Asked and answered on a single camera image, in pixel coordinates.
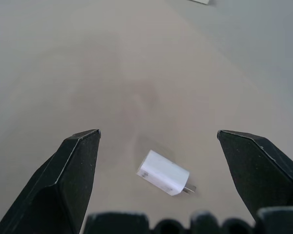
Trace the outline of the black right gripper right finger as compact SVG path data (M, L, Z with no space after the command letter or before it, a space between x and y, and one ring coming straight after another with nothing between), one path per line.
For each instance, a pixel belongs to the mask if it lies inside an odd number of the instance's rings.
M262 136L220 130L217 139L252 217L293 219L293 161Z

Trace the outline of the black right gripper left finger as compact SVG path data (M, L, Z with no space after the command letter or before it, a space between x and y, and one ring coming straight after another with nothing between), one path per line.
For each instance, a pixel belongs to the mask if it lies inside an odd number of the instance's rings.
M101 131L66 138L0 221L0 234L79 234L92 193Z

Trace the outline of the white plug adapter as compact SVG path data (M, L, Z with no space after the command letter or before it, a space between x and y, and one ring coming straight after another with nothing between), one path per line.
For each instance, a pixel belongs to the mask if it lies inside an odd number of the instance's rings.
M144 158L136 174L170 196L196 192L196 187L188 183L189 171L153 150Z

